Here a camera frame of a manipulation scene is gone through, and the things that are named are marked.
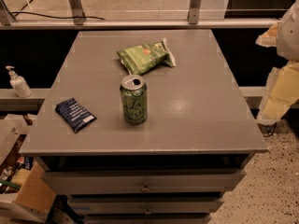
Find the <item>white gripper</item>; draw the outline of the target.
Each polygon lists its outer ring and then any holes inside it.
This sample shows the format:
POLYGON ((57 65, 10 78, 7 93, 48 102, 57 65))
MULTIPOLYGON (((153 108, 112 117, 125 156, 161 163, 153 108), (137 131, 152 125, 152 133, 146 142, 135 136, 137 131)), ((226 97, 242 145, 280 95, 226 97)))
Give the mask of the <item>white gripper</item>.
POLYGON ((299 100, 299 62, 294 62, 299 61, 299 0, 255 43, 266 48, 277 46, 278 55, 289 60, 269 73, 256 117, 259 124, 274 125, 299 100))

